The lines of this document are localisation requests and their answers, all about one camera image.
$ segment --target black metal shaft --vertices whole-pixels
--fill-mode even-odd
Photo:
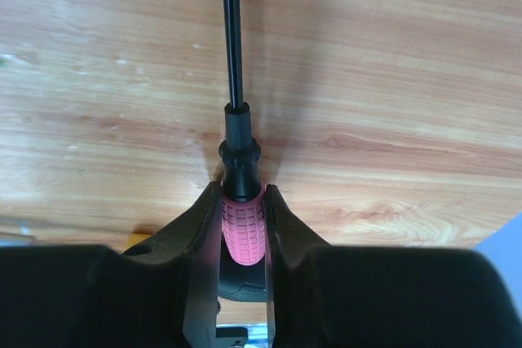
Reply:
[[[228,88],[230,106],[243,106],[243,69],[241,64],[241,15],[239,0],[223,0],[227,37]]]

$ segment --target wooden surface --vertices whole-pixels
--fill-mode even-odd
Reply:
[[[522,0],[242,5],[263,178],[327,240],[470,246],[520,211]],[[0,231],[122,249],[189,207],[224,43],[222,0],[0,0]]]

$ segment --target pink textured grip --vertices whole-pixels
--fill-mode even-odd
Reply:
[[[238,264],[254,265],[264,256],[264,187],[248,203],[223,195],[223,234],[230,255]]]

